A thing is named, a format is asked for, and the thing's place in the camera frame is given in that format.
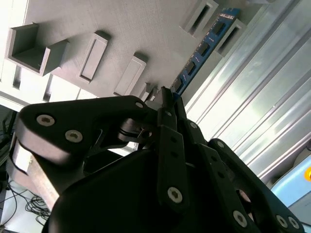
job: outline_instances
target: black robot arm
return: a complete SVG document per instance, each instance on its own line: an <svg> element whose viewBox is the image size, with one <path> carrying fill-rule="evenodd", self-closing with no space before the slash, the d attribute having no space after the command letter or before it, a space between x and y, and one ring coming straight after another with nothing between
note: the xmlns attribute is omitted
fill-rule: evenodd
<svg viewBox="0 0 311 233"><path fill-rule="evenodd" d="M304 232L223 141L204 139L181 99L174 104L162 88L156 101L158 108L125 96L22 109L10 174L45 200L45 232ZM85 175L86 158L128 142L138 150Z"/></svg>

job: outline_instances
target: wall-mounted holder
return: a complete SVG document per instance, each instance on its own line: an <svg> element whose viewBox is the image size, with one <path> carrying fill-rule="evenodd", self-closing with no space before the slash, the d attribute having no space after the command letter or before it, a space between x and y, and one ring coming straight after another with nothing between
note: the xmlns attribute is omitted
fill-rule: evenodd
<svg viewBox="0 0 311 233"><path fill-rule="evenodd" d="M105 52L108 43L108 37L109 36L102 31L96 31L92 34L92 38L79 69L79 78L88 83L93 80L97 67Z"/></svg>
<svg viewBox="0 0 311 233"><path fill-rule="evenodd" d="M233 45L240 38L245 29L246 25L236 19L226 34L223 36L219 44L216 46L215 51L217 51L222 57L225 57Z"/></svg>
<svg viewBox="0 0 311 233"><path fill-rule="evenodd" d="M19 67L44 76L60 66L68 41L40 48L36 44L38 29L35 23L10 28L5 56Z"/></svg>
<svg viewBox="0 0 311 233"><path fill-rule="evenodd" d="M134 56L130 60L126 70L124 71L114 94L117 96L128 96L131 94L136 82L140 78L142 72L146 67L146 63Z"/></svg>
<svg viewBox="0 0 311 233"><path fill-rule="evenodd" d="M139 91L139 98L142 101L146 101L150 98L152 98L153 93L155 92L155 90L157 90L156 87L154 87L154 85L150 84L150 83L144 83L144 85L142 86L142 88Z"/></svg>
<svg viewBox="0 0 311 233"><path fill-rule="evenodd" d="M224 8L221 11L206 36L203 38L184 68L173 82L171 91L173 92L175 100L183 94L191 81L198 74L199 70L203 67L207 59L210 57L212 52L217 49L219 43L223 40L225 35L228 35L228 30L232 29L232 25L234 25L234 22L236 21L239 13L240 9L238 8Z"/></svg>
<svg viewBox="0 0 311 233"><path fill-rule="evenodd" d="M180 27L193 37L199 36L217 7L218 3L213 0L198 0L193 10L182 21Z"/></svg>

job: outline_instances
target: silver bolt head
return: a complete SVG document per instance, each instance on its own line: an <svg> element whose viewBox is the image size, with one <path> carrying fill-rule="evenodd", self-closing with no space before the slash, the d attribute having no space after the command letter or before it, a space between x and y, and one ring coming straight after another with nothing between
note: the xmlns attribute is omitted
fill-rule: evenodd
<svg viewBox="0 0 311 233"><path fill-rule="evenodd" d="M282 227L288 228L288 224L283 217L281 217L280 215L277 215L276 219Z"/></svg>
<svg viewBox="0 0 311 233"><path fill-rule="evenodd" d="M175 203L177 203L177 204L181 203L182 200L183 200L183 195L182 195L181 192L180 192L177 188L175 188L175 187L170 187L170 188L167 190L167 194L168 194L169 198L170 198L173 202L175 202Z"/></svg>
<svg viewBox="0 0 311 233"><path fill-rule="evenodd" d="M68 130L65 133L65 137L69 142L73 142L73 143L79 143L83 139L82 134L77 130Z"/></svg>
<svg viewBox="0 0 311 233"><path fill-rule="evenodd" d="M221 148L225 148L224 144L223 144L222 142L220 142L220 141L217 142L217 145L218 145L219 147L221 147Z"/></svg>
<svg viewBox="0 0 311 233"><path fill-rule="evenodd" d="M299 224L296 222L295 219L293 219L292 217L288 217L288 220L290 221L293 227L295 227L296 229L299 229Z"/></svg>
<svg viewBox="0 0 311 233"><path fill-rule="evenodd" d="M194 122L191 122L190 125L191 125L191 127L195 128L195 129L198 128L198 126Z"/></svg>
<svg viewBox="0 0 311 233"><path fill-rule="evenodd" d="M136 102L135 105L136 105L138 108L143 108L143 107L144 107L144 105L142 105L142 104L139 103L139 102Z"/></svg>
<svg viewBox="0 0 311 233"><path fill-rule="evenodd" d="M247 220L240 211L233 211L233 217L241 227L247 227Z"/></svg>
<svg viewBox="0 0 311 233"><path fill-rule="evenodd" d="M45 114L38 116L36 120L40 125L43 125L46 127L55 124L54 118L52 116L45 115Z"/></svg>

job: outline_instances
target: rectangular slot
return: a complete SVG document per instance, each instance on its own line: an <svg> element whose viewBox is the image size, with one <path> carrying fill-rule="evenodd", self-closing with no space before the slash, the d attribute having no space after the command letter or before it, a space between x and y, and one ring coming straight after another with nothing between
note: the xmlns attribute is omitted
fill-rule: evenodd
<svg viewBox="0 0 311 233"><path fill-rule="evenodd" d="M16 66L15 75L13 79L13 87L19 90L20 87L20 67Z"/></svg>
<svg viewBox="0 0 311 233"><path fill-rule="evenodd" d="M102 59L108 41L103 38L102 32L95 32L86 50L78 76L86 81L92 81L96 69Z"/></svg>
<svg viewBox="0 0 311 233"><path fill-rule="evenodd" d="M206 55L206 53L208 52L209 48L210 48L210 46L209 46L208 43L202 42L202 44L201 44L201 46L199 47L199 49L198 49L197 52L198 52L202 57L204 57L204 56Z"/></svg>
<svg viewBox="0 0 311 233"><path fill-rule="evenodd" d="M204 19L204 17L206 16L207 12L209 10L209 6L205 5L201 11L201 13L199 14L198 18L196 19L196 21L194 22L193 26L191 27L189 33L191 35L194 34L194 32L197 30L198 26L200 25L200 23L202 22L202 20Z"/></svg>
<svg viewBox="0 0 311 233"><path fill-rule="evenodd" d="M177 77L177 79L175 79L174 83L171 86L171 91L177 92L181 86L182 86L182 82L181 82L180 78Z"/></svg>
<svg viewBox="0 0 311 233"><path fill-rule="evenodd" d="M220 35L223 32L224 28L225 24L218 21L216 25L213 27L212 32L215 33L216 35Z"/></svg>
<svg viewBox="0 0 311 233"><path fill-rule="evenodd" d="M124 71L114 93L119 96L130 95L146 65L147 64L143 60L133 56L126 70Z"/></svg>
<svg viewBox="0 0 311 233"><path fill-rule="evenodd" d="M190 61L186 67L186 72L189 76L194 72L195 67L196 67L195 63L193 61Z"/></svg>
<svg viewBox="0 0 311 233"><path fill-rule="evenodd" d="M219 47L218 49L218 53L222 54L222 52L224 51L224 49L226 48L226 46L230 43L230 41L234 38L234 36L238 33L239 28L235 27L232 32L229 34L229 36L227 37L227 39L223 42L223 44Z"/></svg>

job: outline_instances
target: black cable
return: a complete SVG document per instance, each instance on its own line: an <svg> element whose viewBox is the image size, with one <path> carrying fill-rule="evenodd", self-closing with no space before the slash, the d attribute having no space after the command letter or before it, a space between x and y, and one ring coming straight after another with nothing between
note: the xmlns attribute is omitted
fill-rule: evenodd
<svg viewBox="0 0 311 233"><path fill-rule="evenodd" d="M6 134L6 121L8 119L8 115L4 118L4 120L2 121L2 131L3 131L3 134Z"/></svg>
<svg viewBox="0 0 311 233"><path fill-rule="evenodd" d="M12 216L11 216L4 224L2 224L1 226L4 226L6 223L8 223L8 222L12 219L12 217L14 216L14 214L16 213L16 210L17 210L17 199L16 199L16 196L21 196L22 198L25 199L25 201L27 202L27 204L25 205L25 210L26 210L27 212L31 212L31 213L37 215L37 217L35 218L35 220L36 220L40 225L44 226L44 224L40 221L40 218L43 219L43 220L45 220L45 221L47 221L48 218L49 218L49 216L50 216L50 211L49 211L49 209L46 207L46 204L45 204L44 200L43 200L41 197L37 196L36 194L34 194L33 192L31 192L31 191L29 191L29 190L24 190L23 192L20 192L20 193L14 191L14 190L12 189L11 185L10 185L11 182L12 182L12 181L10 181L10 182L8 183L8 187L9 187L9 189L12 191L13 196L12 196L12 197L9 197L9 198L7 198L7 199L5 199L5 200L3 200L3 201L1 201L0 204L1 204L2 202L4 202L4 201L10 199L10 198L14 198L14 199L15 199L16 206L15 206L15 210L14 210L14 213L12 214ZM30 193L33 194L33 197L32 197L31 199L30 199L30 198L27 198L27 197L25 197L25 196L22 195L22 193L24 193L24 192L26 192L26 191L29 191Z"/></svg>
<svg viewBox="0 0 311 233"><path fill-rule="evenodd" d="M44 200L37 195L32 197L31 200L27 202L25 210L36 214L37 217L35 218L35 220L42 226L44 226L44 224L40 222L40 218L47 221L50 216L50 211L46 207Z"/></svg>
<svg viewBox="0 0 311 233"><path fill-rule="evenodd" d="M4 137L0 142L0 150L5 147L6 144L10 143L10 139L8 137Z"/></svg>
<svg viewBox="0 0 311 233"><path fill-rule="evenodd" d="M17 210L17 200L16 200L16 196L15 196L15 194L14 194L14 191L12 190L12 187L10 186L10 183L8 183L8 187L9 187L9 189L12 191L12 194L13 194L14 199L15 199L15 210L14 210L13 214L11 215L11 217L10 217L5 223L1 224L1 226L5 226L5 225L13 218L13 216L15 215L16 210Z"/></svg>
<svg viewBox="0 0 311 233"><path fill-rule="evenodd" d="M15 122L15 119L16 119L16 115L17 115L17 112L16 112L16 111L13 111L13 112L12 112L12 115L11 115L9 127L8 127L8 129L7 129L7 132L9 133L9 135L12 134L12 129L13 129L13 126L14 126L14 122Z"/></svg>

